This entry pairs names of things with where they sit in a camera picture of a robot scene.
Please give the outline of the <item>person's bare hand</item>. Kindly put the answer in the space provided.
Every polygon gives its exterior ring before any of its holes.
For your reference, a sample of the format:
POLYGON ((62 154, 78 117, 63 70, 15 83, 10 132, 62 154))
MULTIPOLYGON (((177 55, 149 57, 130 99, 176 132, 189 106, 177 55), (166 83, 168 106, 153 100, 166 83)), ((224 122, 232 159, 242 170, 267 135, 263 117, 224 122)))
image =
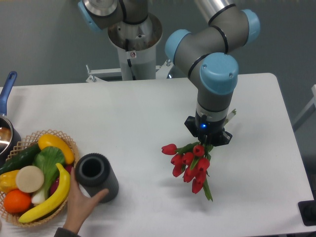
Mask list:
POLYGON ((76 181, 75 169, 72 168, 70 191, 68 194, 67 218, 62 229, 77 235, 93 209, 108 193, 108 189, 103 189, 93 197, 85 196, 76 181))

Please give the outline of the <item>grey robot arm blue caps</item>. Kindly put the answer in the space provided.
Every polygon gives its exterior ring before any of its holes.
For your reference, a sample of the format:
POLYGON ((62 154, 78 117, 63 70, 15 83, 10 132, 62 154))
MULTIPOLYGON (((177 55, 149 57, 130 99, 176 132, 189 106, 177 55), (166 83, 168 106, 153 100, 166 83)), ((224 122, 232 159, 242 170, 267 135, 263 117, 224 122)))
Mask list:
MULTIPOLYGON (((222 146, 232 135, 224 129, 239 68, 230 52, 253 42, 260 21, 251 10, 240 10, 232 0, 198 0, 208 26, 193 34, 177 30, 167 39, 167 58, 197 88, 196 114, 185 126, 204 145, 222 146)), ((87 25, 107 30, 117 48, 123 80, 156 78, 156 45, 161 22, 145 0, 81 0, 78 7, 87 25)))

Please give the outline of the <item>dark grey sleeve forearm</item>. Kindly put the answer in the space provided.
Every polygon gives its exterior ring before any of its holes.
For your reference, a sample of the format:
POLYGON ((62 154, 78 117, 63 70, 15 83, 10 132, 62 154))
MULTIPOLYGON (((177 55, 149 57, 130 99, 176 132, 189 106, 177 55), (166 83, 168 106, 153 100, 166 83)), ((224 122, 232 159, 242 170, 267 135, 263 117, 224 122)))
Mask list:
POLYGON ((78 237, 78 234, 70 230, 59 227, 56 230, 54 237, 78 237))

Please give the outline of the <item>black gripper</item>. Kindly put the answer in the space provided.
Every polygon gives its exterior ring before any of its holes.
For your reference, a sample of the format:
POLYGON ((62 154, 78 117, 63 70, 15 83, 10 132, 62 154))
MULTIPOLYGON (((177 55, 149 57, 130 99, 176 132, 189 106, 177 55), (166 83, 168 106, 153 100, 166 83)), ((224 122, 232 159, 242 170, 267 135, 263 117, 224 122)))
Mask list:
POLYGON ((206 115, 189 116, 184 125, 203 145, 223 146, 229 144, 233 137, 232 134, 225 131, 225 119, 208 121, 206 115))

